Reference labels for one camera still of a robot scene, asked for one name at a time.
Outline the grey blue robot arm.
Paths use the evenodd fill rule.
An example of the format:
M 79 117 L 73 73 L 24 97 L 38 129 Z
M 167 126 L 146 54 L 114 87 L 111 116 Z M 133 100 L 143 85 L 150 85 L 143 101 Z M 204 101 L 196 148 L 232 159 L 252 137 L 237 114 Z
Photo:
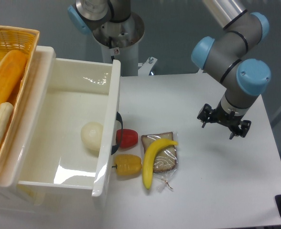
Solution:
M 243 117 L 265 92 L 271 71 L 263 61 L 242 60 L 242 57 L 268 35 L 270 24 L 263 14 L 248 12 L 239 0 L 205 0 L 203 3 L 225 34 L 218 40 L 209 36 L 201 39 L 192 51 L 191 60 L 226 91 L 215 109 L 205 104 L 197 119 L 203 125 L 217 123 L 227 127 L 230 139 L 245 137 L 251 121 Z

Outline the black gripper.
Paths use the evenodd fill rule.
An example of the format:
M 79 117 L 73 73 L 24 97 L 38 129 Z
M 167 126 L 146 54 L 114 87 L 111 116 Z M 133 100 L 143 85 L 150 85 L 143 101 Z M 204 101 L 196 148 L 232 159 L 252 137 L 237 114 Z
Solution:
M 231 132 L 229 140 L 232 140 L 235 136 L 246 137 L 251 127 L 251 121 L 242 120 L 243 117 L 244 115 L 236 115 L 236 112 L 233 110 L 227 113 L 222 108 L 221 103 L 215 109 L 209 104 L 204 104 L 197 115 L 197 119 L 202 122 L 202 128 L 207 123 L 217 123 L 227 127 Z

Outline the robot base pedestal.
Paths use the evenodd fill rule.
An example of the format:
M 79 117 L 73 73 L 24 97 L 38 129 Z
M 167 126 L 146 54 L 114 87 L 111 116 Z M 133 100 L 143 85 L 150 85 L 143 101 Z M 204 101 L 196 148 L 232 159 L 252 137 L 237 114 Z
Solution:
M 100 45 L 104 63 L 118 60 L 121 76 L 153 75 L 157 59 L 139 62 L 139 43 L 145 34 L 142 18 L 132 12 L 129 0 L 77 0 L 68 16 L 82 34 L 91 34 Z

